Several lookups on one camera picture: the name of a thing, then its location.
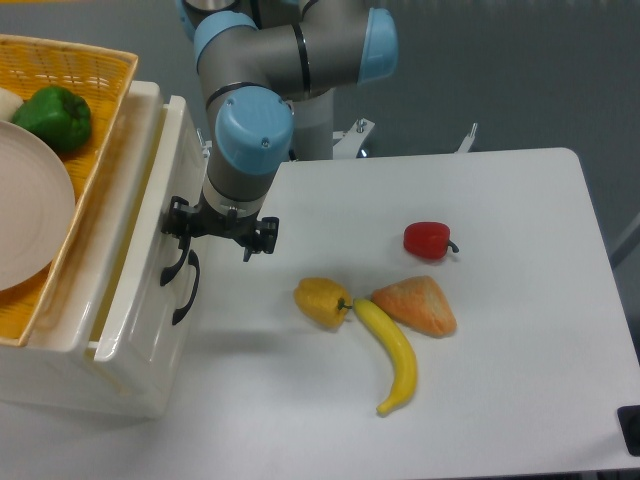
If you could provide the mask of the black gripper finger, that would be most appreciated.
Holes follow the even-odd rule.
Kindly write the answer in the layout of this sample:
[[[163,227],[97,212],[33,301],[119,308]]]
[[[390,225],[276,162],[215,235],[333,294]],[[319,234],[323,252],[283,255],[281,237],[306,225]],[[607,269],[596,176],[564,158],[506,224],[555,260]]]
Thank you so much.
[[[161,232],[178,240],[178,247],[188,249],[191,238],[198,230],[198,209],[183,197],[174,195],[163,214]]]
[[[272,254],[275,250],[278,233],[278,217],[253,219],[247,232],[241,237],[244,247],[243,261],[248,262],[253,255]]]

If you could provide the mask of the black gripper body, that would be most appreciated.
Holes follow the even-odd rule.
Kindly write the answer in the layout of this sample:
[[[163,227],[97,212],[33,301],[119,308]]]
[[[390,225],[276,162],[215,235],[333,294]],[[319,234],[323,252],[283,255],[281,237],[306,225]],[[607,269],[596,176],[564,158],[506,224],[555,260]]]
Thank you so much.
[[[230,239],[240,246],[260,246],[258,214],[241,217],[221,214],[205,202],[199,202],[194,214],[194,237],[216,236]]]

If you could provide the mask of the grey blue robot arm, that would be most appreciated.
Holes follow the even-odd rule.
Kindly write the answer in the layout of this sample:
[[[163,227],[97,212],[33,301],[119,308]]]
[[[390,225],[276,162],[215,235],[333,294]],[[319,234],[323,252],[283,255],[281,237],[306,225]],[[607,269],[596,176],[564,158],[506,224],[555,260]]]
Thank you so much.
[[[180,1],[212,135],[199,200],[175,196],[162,231],[235,241],[246,258],[273,252],[279,220],[259,212],[294,142],[290,102],[391,76],[391,13],[361,1],[301,1],[293,23],[265,27],[239,1]]]

